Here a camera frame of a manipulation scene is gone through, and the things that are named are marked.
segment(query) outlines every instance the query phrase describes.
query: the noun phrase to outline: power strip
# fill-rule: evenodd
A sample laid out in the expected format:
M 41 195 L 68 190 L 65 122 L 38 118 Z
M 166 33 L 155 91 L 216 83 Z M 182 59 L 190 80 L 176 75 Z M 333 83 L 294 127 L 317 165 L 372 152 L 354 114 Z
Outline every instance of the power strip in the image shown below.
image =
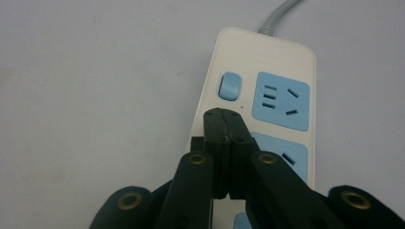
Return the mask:
M 191 136 L 212 108 L 239 113 L 261 150 L 282 156 L 314 188 L 315 56 L 305 46 L 240 29 L 220 32 Z

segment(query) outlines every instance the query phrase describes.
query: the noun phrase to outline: button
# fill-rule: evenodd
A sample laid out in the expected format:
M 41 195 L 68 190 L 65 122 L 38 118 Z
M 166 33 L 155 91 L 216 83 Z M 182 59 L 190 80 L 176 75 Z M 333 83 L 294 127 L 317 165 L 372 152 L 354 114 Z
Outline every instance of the button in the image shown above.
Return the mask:
M 239 96 L 242 78 L 236 73 L 225 73 L 221 81 L 220 98 L 227 101 L 235 101 Z

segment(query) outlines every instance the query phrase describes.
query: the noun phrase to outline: white surface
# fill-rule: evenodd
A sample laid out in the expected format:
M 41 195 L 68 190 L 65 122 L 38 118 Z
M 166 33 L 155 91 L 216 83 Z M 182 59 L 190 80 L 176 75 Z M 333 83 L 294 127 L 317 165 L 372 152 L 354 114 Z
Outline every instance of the white surface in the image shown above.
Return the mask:
M 215 45 L 186 151 L 190 149 L 192 136 L 203 136 L 203 114 L 206 111 L 213 108 L 235 111 L 242 116 L 251 133 L 271 135 L 304 145 L 308 150 L 308 185 L 314 188 L 315 62 L 313 52 L 300 44 L 241 29 L 222 30 Z M 236 73 L 242 78 L 239 96 L 235 101 L 218 96 L 226 72 Z M 309 86 L 309 126 L 306 131 L 267 123 L 252 116 L 257 75 L 260 72 L 298 80 Z
M 0 1 L 0 228 L 87 228 L 115 190 L 172 177 L 218 32 L 282 2 Z M 275 35 L 317 58 L 316 190 L 405 219 L 404 11 L 307 0 Z

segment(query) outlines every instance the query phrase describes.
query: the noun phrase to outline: blue button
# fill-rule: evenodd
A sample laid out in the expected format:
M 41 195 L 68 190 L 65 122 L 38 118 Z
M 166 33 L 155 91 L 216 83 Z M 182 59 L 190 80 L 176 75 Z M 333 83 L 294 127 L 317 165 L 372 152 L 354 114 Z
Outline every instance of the blue button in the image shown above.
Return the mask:
M 227 101 L 235 101 L 239 96 L 241 89 L 242 78 L 236 73 L 225 73 L 221 81 L 220 98 Z

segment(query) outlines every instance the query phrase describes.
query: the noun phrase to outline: metal ring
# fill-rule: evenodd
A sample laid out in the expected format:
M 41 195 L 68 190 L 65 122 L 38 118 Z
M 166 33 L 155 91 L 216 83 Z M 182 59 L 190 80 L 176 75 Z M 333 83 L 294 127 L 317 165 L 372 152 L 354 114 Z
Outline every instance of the metal ring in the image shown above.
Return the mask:
M 140 205 L 142 196 L 137 192 L 130 192 L 119 197 L 117 206 L 121 210 L 131 210 Z
M 344 191 L 341 197 L 346 203 L 357 209 L 367 210 L 372 206 L 368 199 L 353 191 Z
M 259 159 L 266 164 L 274 164 L 277 161 L 276 157 L 266 154 L 259 155 Z
M 205 156 L 203 155 L 192 155 L 188 159 L 192 164 L 203 164 L 206 162 Z

